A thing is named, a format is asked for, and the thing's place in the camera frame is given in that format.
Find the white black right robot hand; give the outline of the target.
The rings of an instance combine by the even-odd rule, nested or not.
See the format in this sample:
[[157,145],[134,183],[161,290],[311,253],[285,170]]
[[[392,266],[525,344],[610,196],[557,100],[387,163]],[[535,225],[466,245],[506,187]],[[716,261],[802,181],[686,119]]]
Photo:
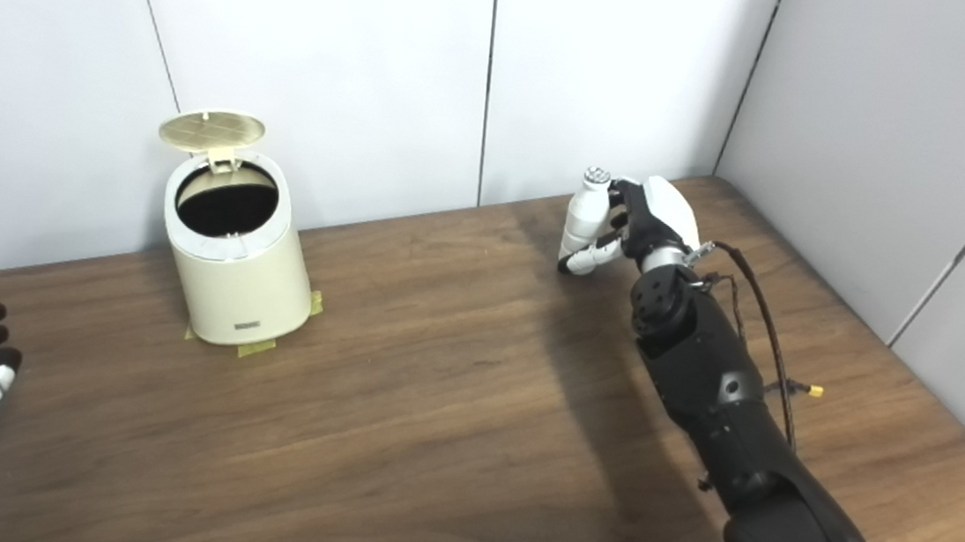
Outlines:
[[568,203],[557,271],[588,276],[617,259],[636,262],[641,273],[693,266],[701,239],[692,208],[662,176],[636,181],[586,169]]

